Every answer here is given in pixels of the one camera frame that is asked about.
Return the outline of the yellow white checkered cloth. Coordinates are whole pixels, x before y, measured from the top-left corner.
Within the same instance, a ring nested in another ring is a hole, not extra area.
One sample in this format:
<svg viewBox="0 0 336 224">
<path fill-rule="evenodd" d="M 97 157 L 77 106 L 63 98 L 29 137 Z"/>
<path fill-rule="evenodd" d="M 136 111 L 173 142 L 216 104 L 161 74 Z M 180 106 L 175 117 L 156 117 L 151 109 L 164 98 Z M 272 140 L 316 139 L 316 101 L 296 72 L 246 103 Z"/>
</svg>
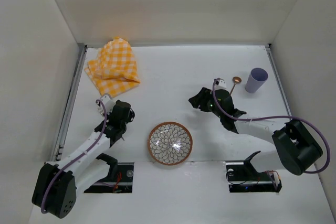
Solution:
<svg viewBox="0 0 336 224">
<path fill-rule="evenodd" d="M 113 98 L 140 84 L 132 48 L 119 37 L 98 50 L 96 59 L 87 62 L 85 72 L 101 95 L 107 93 Z"/>
</svg>

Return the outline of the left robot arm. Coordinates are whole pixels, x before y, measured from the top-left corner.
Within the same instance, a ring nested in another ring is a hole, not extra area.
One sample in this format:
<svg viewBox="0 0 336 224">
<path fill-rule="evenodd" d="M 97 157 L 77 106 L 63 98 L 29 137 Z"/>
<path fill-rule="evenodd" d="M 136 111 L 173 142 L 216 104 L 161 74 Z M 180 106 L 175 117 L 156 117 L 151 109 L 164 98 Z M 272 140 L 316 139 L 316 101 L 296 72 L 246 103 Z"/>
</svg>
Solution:
<svg viewBox="0 0 336 224">
<path fill-rule="evenodd" d="M 57 162 L 46 162 L 39 171 L 32 203 L 42 214 L 59 219 L 72 210 L 77 196 L 91 186 L 118 191 L 127 171 L 118 168 L 118 160 L 106 152 L 120 139 L 135 113 L 123 101 L 96 100 L 103 111 L 103 121 L 71 154 Z"/>
</svg>

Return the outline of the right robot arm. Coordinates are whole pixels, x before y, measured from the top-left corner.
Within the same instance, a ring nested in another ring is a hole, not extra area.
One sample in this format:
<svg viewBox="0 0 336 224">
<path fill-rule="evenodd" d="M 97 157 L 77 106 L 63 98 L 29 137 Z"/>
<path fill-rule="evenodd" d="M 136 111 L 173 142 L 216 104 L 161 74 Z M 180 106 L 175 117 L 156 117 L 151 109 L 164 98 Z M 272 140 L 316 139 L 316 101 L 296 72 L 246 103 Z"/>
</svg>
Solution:
<svg viewBox="0 0 336 224">
<path fill-rule="evenodd" d="M 188 101 L 193 108 L 212 112 L 219 117 L 226 130 L 273 144 L 280 166 L 294 175 L 306 173 L 323 154 L 322 148 L 301 120 L 288 117 L 288 122 L 281 123 L 273 119 L 252 118 L 245 111 L 234 107 L 232 96 L 227 90 L 212 91 L 203 87 Z"/>
</svg>

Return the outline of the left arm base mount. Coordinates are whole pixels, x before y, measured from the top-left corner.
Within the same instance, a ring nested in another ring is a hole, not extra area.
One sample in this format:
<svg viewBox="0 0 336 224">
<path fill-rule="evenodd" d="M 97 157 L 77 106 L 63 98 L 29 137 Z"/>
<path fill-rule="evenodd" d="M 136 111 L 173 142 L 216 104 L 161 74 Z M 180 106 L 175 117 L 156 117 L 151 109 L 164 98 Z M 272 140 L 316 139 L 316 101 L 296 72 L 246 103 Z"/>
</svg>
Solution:
<svg viewBox="0 0 336 224">
<path fill-rule="evenodd" d="M 134 163 L 118 163 L 116 171 L 95 182 L 85 194 L 130 194 L 133 191 Z"/>
</svg>

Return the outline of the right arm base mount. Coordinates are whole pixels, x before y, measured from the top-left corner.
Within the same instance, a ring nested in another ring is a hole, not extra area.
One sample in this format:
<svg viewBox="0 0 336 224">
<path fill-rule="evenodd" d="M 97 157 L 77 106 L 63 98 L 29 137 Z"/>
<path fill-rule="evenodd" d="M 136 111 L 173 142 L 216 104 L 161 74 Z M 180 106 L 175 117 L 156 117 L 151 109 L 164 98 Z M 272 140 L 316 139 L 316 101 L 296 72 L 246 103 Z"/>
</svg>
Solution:
<svg viewBox="0 0 336 224">
<path fill-rule="evenodd" d="M 282 181 L 275 170 L 257 172 L 247 162 L 227 162 L 226 180 L 230 193 L 279 193 Z"/>
</svg>

